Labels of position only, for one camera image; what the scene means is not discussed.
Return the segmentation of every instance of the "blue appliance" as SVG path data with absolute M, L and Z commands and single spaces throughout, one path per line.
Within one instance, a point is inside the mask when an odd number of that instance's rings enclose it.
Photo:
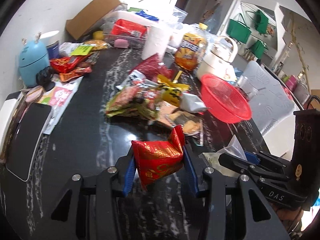
M 22 40 L 24 48 L 19 56 L 19 72 L 27 87 L 35 87 L 36 74 L 50 66 L 47 48 L 39 41 L 40 35 L 38 33 L 34 41 Z

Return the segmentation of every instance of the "pink sponge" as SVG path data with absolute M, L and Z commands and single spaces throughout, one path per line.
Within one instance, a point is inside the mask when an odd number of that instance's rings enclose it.
M 129 42 L 127 40 L 117 39 L 113 46 L 115 48 L 127 49 L 129 47 Z

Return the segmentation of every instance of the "orange juice bottle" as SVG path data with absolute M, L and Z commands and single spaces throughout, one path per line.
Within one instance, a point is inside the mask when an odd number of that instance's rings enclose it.
M 207 28 L 207 25 L 199 23 L 199 27 L 183 36 L 182 43 L 174 55 L 177 65 L 186 70 L 193 70 L 202 61 L 208 45 L 205 33 Z

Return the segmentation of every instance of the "red bag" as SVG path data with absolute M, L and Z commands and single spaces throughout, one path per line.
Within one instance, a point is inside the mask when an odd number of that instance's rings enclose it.
M 110 34 L 142 38 L 147 34 L 147 27 L 131 21 L 119 19 L 113 25 Z
M 172 69 L 167 69 L 166 65 L 159 59 L 158 53 L 143 60 L 134 69 L 132 69 L 130 73 L 133 70 L 138 70 L 139 72 L 144 74 L 148 80 L 151 80 L 155 83 L 158 82 L 157 76 L 159 74 L 164 75 L 166 78 L 171 80 L 174 75 L 174 71 Z
M 159 178 L 178 171 L 182 166 L 185 145 L 181 125 L 173 128 L 167 141 L 132 141 L 134 159 L 143 188 Z
M 76 65 L 80 62 L 84 61 L 88 58 L 90 54 L 86 56 L 71 56 L 71 57 L 63 57 L 63 58 L 54 58 L 50 59 L 50 65 L 58 72 L 58 73 L 69 73 L 72 71 Z

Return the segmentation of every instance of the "white electric kettle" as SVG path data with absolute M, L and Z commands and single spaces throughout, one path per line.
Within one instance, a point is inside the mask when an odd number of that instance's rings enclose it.
M 232 47 L 221 43 L 222 39 L 229 40 Z M 197 77 L 201 80 L 204 74 L 214 74 L 226 81 L 236 81 L 236 74 L 230 65 L 238 53 L 236 42 L 227 36 L 218 36 L 212 49 L 204 56 L 204 59 L 197 71 Z

